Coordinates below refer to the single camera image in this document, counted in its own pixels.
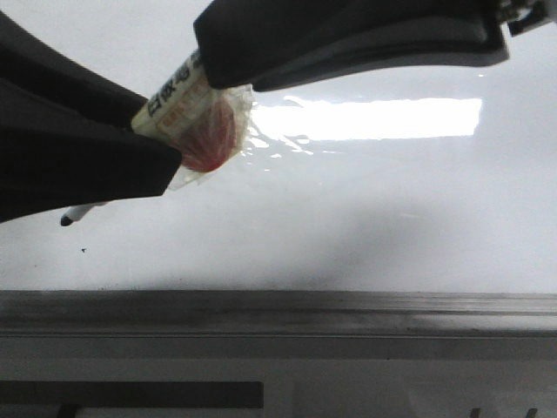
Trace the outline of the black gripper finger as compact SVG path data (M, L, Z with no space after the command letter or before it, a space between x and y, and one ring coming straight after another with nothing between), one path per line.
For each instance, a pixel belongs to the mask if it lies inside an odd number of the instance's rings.
M137 135L144 97L1 15L1 220L164 193L180 153Z
M193 27L219 89L275 91L369 70L508 58L489 1L213 1Z

